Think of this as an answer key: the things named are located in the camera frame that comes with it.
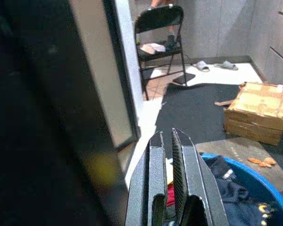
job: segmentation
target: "white floor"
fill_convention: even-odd
[[[198,71],[193,66],[187,66],[187,73],[195,74],[196,77],[188,82],[188,86],[192,86],[200,83],[217,83],[217,84],[233,84],[239,85],[246,81],[252,82],[262,82],[255,70],[248,63],[236,64],[239,68],[237,71],[230,71],[226,69],[215,68],[213,65],[209,65],[210,72],[204,73]],[[171,71],[181,70],[180,66],[173,66]],[[162,73],[165,73],[166,69],[156,69],[154,70],[152,76],[158,76]],[[150,90],[152,90],[152,96],[149,101],[144,101],[143,113],[139,120],[139,126],[141,128],[141,138],[135,146],[134,153],[129,164],[127,174],[125,176],[125,181],[127,187],[129,188],[131,175],[141,158],[148,140],[153,136],[156,130],[156,119],[158,113],[162,106],[163,94],[161,90],[165,90],[167,84],[172,82],[172,79],[176,76],[163,77],[155,81],[155,84],[150,84]]]

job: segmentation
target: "black floor mat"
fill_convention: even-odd
[[[164,133],[166,157],[172,157],[172,128],[184,131],[194,144],[236,137],[223,131],[223,107],[214,102],[234,99],[238,90],[238,85],[169,84],[156,122],[157,131]],[[262,145],[283,169],[283,138],[278,146]]]

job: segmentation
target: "gray slipper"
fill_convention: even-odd
[[[224,61],[222,64],[214,64],[214,67],[220,67],[220,68],[224,68],[224,69],[229,69],[229,70],[233,70],[233,71],[237,71],[238,67],[235,64],[232,64],[229,61]]]
[[[196,64],[193,64],[193,66],[196,67],[199,71],[209,72],[209,67],[203,60],[199,61]]]

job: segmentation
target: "cardboard box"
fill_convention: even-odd
[[[224,129],[277,145],[283,133],[283,85],[247,82],[225,109]]]

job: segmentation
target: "black folding chair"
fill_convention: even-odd
[[[168,27],[172,25],[178,25],[178,33],[177,37],[175,39],[175,46],[172,48],[171,51],[166,51],[166,52],[156,52],[154,55],[148,54],[142,50],[140,50],[140,46],[136,45],[136,51],[137,51],[137,57],[138,57],[138,62],[140,66],[140,72],[141,72],[141,81],[143,88],[146,92],[146,98],[149,100],[148,97],[148,92],[146,88],[146,81],[147,80],[152,80],[152,79],[157,79],[161,78],[164,76],[168,76],[171,74],[183,72],[184,75],[184,82],[185,85],[187,86],[187,73],[185,72],[185,67],[184,67],[184,59],[183,59],[183,46],[182,46],[182,41],[181,41],[181,35],[180,35],[180,30],[183,22],[183,9],[180,6],[174,6],[172,4],[169,4],[168,6],[161,6],[161,7],[156,7],[156,8],[151,8],[143,11],[136,19],[135,21],[135,41],[136,41],[136,35],[139,33],[155,30],[158,28],[163,28],[163,27]],[[164,45],[166,41],[157,41],[157,44]],[[183,70],[177,71],[170,73],[171,69],[171,64],[174,58],[174,55],[176,54],[181,54],[181,59],[182,59],[182,64],[183,64]],[[147,62],[150,60],[158,59],[158,58],[163,58],[163,57],[171,57],[170,63],[164,64],[164,65],[158,65],[154,67],[144,67],[142,68],[142,62]],[[162,67],[169,65],[168,71],[166,74],[157,76],[155,78],[145,78],[144,77],[144,71],[146,70],[151,70],[157,67]]]

